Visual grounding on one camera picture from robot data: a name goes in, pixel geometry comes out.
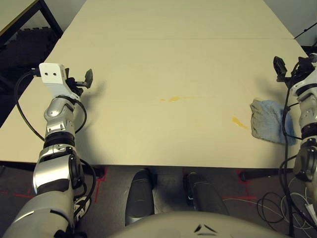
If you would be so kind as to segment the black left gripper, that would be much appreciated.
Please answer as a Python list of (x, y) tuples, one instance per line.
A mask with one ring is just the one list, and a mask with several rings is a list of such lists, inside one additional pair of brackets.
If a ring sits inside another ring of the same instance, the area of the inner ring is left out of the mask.
[(89, 89), (93, 82), (93, 71), (89, 69), (85, 74), (85, 81), (84, 82), (77, 82), (73, 77), (66, 79), (66, 84), (69, 89), (75, 93), (77, 96), (81, 96), (83, 93), (83, 87)]

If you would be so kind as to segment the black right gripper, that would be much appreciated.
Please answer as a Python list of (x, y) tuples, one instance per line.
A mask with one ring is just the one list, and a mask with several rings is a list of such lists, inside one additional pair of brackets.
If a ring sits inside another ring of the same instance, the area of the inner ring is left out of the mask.
[(273, 67), (277, 74), (277, 82), (283, 82), (286, 85), (295, 85), (304, 80), (310, 73), (313, 72), (313, 65), (310, 58), (299, 57), (295, 64), (291, 76), (287, 77), (287, 69), (282, 58), (275, 56), (273, 58)]

